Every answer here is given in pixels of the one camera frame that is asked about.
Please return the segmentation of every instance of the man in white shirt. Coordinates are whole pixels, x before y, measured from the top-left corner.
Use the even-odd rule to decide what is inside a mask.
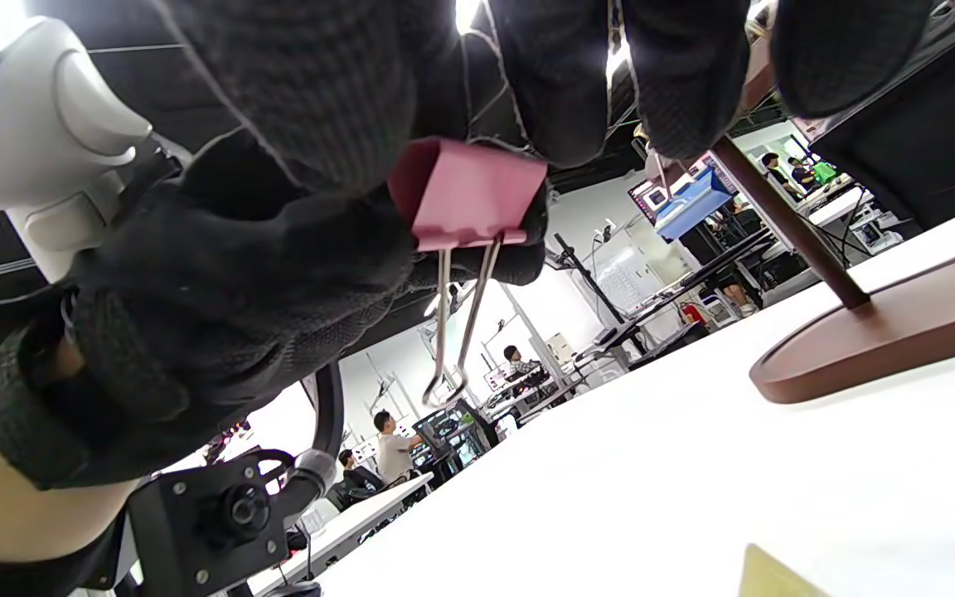
[[[378,434],[378,473],[385,480],[385,484],[393,483],[405,473],[408,473],[414,465],[410,461],[410,450],[422,443],[422,438],[415,435],[414,438],[402,438],[394,434],[397,430],[397,422],[393,415],[386,411],[375,415],[375,427]]]

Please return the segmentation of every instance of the desk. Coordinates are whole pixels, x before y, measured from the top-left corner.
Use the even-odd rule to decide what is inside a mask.
[[[688,294],[694,288],[700,287],[701,284],[704,284],[706,280],[711,279],[713,275],[716,275],[717,272],[720,272],[721,269],[729,267],[733,262],[739,259],[740,256],[746,254],[748,250],[753,249],[756,245],[761,242],[770,241],[773,238],[772,231],[757,231],[747,237],[746,239],[735,243],[728,250],[725,250],[724,253],[721,253],[719,256],[716,256],[709,264],[702,265],[701,269],[698,269],[691,276],[686,276],[682,279],[680,287],[674,291],[671,291],[670,294],[660,294],[662,298],[659,301],[656,301],[651,307],[644,309],[637,314],[636,317],[632,320],[626,321],[625,323],[618,324],[615,326],[613,333],[606,340],[603,340],[602,343],[594,345],[594,347],[589,347],[586,351],[581,352],[581,355],[588,356],[594,351],[610,351],[611,348],[621,347],[622,343],[625,343],[625,340],[629,339],[633,335],[636,335],[637,329],[643,325],[649,318],[655,316],[658,311],[663,310],[667,306],[670,306],[672,303],[676,302],[676,299],[681,298],[681,296]],[[628,371],[629,363],[624,362],[624,357],[614,354],[614,358],[618,359],[618,364],[621,364],[622,369]]]
[[[483,411],[482,414],[487,416],[489,423],[496,424],[497,417],[507,413],[509,410],[511,410],[513,405],[521,403],[521,401],[525,400],[526,398],[533,396],[533,394],[535,394],[541,388],[545,388],[546,386],[553,386],[555,383],[556,381],[554,378],[547,379],[547,381],[536,386],[536,388],[530,388],[528,390],[525,390],[521,394],[518,394],[518,396],[512,397],[510,400],[503,401],[503,403],[497,404],[496,408],[493,408],[492,410],[488,412]]]
[[[559,400],[562,396],[567,396],[567,394],[569,394],[570,392],[575,391],[577,389],[577,386],[580,386],[579,379],[577,379],[577,381],[570,381],[569,383],[567,383],[567,385],[565,385],[565,388],[558,390],[557,392],[552,394],[552,396],[547,396],[544,400],[541,400],[539,401],[539,403],[534,404],[533,408],[528,409],[528,411],[526,411],[526,413],[522,415],[521,419],[519,420],[519,423],[525,424],[530,422],[530,420],[534,420],[536,415],[540,415],[543,409],[550,407],[550,403],[553,403],[553,401]]]
[[[868,201],[872,201],[873,199],[875,199],[875,197],[872,196],[872,193],[864,192],[860,187],[853,187],[848,192],[842,193],[840,197],[827,203],[824,207],[813,211],[812,214],[808,215],[808,220],[813,226],[826,226],[842,216],[848,216],[857,205],[868,203]],[[850,234],[849,224],[846,224],[846,234]],[[761,257],[762,260],[767,261],[773,257],[783,255],[786,252],[788,252],[786,245],[782,242],[776,242],[776,245],[769,246],[768,250],[765,250],[765,252],[761,254]]]
[[[851,272],[870,290],[954,257],[952,220]],[[955,359],[789,407],[747,377],[836,304],[818,284],[539,416],[323,573],[323,588],[410,597],[385,579],[412,570],[444,522],[480,512],[482,532],[422,549],[423,586],[728,597],[754,543],[836,597],[955,596]],[[518,503],[541,506],[519,517]],[[459,562],[490,553],[526,565],[459,582]]]
[[[356,506],[349,507],[348,510],[338,514],[337,517],[327,522],[321,531],[316,532],[312,537],[312,543],[308,549],[312,551],[312,566],[315,570],[322,570],[326,566],[326,560],[330,558],[342,558],[349,551],[356,549],[356,540],[360,535],[368,532],[378,522],[384,521],[387,517],[395,514],[394,510],[399,509],[403,499],[407,498],[412,492],[423,488],[433,479],[431,473],[425,473],[417,479],[412,479],[399,487],[390,488],[378,495],[369,497]],[[308,551],[299,551],[296,555],[289,558],[282,564],[282,573],[291,581],[303,578],[308,569]],[[260,597],[268,593],[276,586],[281,586],[282,576],[276,568],[269,568],[262,573],[250,577],[250,590],[254,597]]]

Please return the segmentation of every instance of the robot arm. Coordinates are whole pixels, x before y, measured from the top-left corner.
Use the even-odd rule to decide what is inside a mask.
[[[42,20],[0,53],[0,211],[49,282],[99,244],[120,206],[118,170],[151,132],[64,22]]]

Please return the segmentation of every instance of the black monitor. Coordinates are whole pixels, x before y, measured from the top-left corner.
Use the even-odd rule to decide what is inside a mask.
[[[955,17],[932,22],[902,75],[811,148],[901,219],[955,218]]]

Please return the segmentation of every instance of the monitor stand base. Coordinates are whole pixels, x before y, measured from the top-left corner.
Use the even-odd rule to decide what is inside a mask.
[[[762,396],[796,404],[955,357],[955,260],[837,307],[750,369]]]

